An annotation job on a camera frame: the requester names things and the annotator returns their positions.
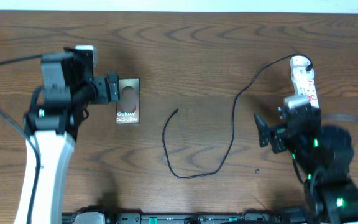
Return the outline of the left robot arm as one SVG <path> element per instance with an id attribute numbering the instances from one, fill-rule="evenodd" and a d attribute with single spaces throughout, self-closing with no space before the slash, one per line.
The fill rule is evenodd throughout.
<path id="1" fill-rule="evenodd" d="M 93 45 L 77 45 L 41 57 L 43 85 L 24 115 L 27 158 L 15 223 L 62 222 L 68 166 L 87 107 L 120 99 L 117 74 L 94 76 L 96 53 Z"/>

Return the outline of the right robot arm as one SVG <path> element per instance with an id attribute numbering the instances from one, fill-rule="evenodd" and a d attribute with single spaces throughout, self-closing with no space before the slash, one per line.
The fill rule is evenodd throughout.
<path id="1" fill-rule="evenodd" d="M 318 222 L 358 222 L 358 188 L 349 177 L 354 157 L 351 135 L 321 123 L 321 111 L 309 103 L 280 108 L 284 123 L 274 127 L 255 115 L 259 145 L 274 153 L 290 151 L 295 170 L 307 174 L 305 199 Z"/>

